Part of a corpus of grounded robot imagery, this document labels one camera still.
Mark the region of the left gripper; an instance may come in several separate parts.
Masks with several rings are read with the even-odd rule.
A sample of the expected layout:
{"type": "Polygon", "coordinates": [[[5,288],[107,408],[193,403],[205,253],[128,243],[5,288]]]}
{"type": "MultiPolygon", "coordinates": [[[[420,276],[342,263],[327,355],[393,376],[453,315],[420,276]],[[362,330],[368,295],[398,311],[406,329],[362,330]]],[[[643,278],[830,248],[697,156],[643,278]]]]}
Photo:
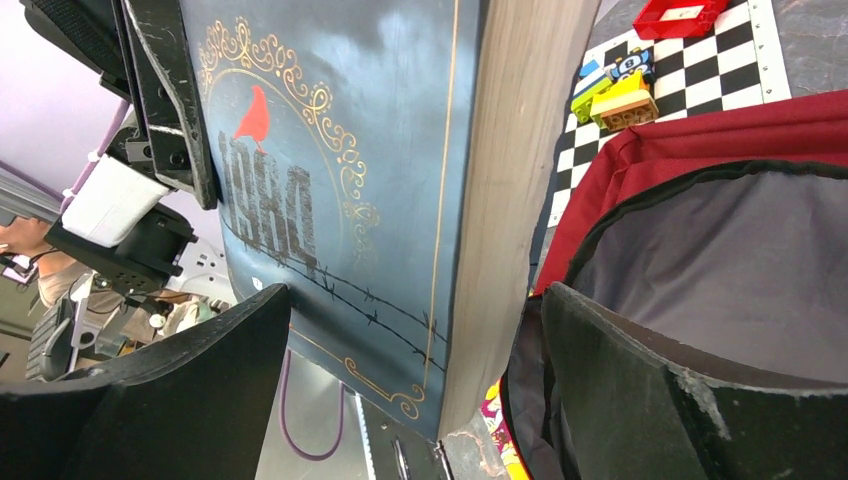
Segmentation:
{"type": "Polygon", "coordinates": [[[96,72],[131,115],[107,134],[106,153],[204,210],[218,183],[178,1],[26,1],[31,28],[96,72]]]}

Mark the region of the red backpack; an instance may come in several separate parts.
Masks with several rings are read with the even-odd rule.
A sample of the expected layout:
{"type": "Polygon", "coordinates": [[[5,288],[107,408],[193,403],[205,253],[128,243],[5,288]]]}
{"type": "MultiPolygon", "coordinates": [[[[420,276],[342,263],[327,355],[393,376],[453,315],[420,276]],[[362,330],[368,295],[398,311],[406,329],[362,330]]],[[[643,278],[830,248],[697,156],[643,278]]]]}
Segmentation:
{"type": "Polygon", "coordinates": [[[542,321],[558,283],[682,344],[847,388],[846,92],[632,127],[601,149],[501,382],[531,479],[585,479],[542,321]]]}

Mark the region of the blue nineteen eighty-four book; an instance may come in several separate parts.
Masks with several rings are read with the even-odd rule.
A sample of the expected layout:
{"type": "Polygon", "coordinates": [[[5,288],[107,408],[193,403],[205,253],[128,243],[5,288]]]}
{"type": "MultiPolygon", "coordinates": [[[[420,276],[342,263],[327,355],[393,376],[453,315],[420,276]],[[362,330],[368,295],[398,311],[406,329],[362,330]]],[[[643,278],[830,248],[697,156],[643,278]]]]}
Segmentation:
{"type": "Polygon", "coordinates": [[[429,441],[504,372],[594,1],[185,1],[230,281],[429,441]]]}

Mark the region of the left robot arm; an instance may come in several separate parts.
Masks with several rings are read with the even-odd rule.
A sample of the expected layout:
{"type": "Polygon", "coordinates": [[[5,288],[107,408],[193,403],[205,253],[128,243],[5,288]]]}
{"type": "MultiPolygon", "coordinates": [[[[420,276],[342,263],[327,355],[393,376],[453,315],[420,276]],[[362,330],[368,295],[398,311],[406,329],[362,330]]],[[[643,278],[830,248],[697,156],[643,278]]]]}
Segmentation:
{"type": "Polygon", "coordinates": [[[162,204],[183,191],[211,210],[219,197],[180,3],[28,1],[25,17],[121,99],[48,241],[124,294],[221,289],[222,255],[162,204]]]}

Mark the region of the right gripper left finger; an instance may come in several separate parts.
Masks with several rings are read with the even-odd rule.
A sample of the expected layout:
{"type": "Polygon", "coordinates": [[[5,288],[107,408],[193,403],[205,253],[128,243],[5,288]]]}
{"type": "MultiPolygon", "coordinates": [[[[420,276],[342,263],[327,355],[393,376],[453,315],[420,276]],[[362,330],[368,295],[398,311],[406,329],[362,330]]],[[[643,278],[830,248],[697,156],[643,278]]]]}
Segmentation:
{"type": "Polygon", "coordinates": [[[4,384],[2,477],[253,478],[290,314],[275,284],[131,354],[4,384]]]}

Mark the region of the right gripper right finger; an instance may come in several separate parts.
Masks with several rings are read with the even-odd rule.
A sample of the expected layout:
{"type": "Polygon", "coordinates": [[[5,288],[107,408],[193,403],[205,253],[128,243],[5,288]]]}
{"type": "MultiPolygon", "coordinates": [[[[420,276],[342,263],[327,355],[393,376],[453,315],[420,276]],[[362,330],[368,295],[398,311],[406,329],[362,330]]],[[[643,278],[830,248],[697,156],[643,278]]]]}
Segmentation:
{"type": "Polygon", "coordinates": [[[585,479],[843,479],[847,388],[754,368],[563,285],[542,321],[585,479]]]}

